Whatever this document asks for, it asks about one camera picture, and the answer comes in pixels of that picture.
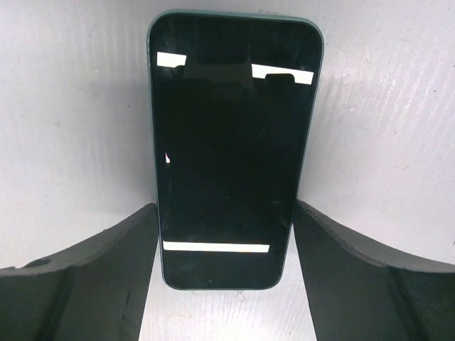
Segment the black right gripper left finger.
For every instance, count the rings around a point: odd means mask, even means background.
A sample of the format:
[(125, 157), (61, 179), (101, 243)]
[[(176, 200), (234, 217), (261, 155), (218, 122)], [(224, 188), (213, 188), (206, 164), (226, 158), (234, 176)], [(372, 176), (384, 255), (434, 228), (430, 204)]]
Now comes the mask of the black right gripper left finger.
[(1, 270), (2, 340), (138, 340), (158, 241), (155, 204)]

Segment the green phone black screen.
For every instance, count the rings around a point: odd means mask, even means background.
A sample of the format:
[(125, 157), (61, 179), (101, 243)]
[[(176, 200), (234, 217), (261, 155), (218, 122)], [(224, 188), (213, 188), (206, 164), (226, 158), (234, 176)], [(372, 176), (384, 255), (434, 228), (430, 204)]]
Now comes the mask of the green phone black screen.
[(281, 278), (323, 60), (311, 21), (169, 11), (148, 37), (164, 281)]

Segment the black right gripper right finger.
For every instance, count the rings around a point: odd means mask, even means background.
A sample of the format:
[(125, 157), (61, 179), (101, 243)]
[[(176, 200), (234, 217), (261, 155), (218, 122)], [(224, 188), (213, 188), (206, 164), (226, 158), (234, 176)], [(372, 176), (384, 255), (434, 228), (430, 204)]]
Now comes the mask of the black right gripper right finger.
[(453, 340), (454, 265), (394, 249), (296, 201), (318, 340)]

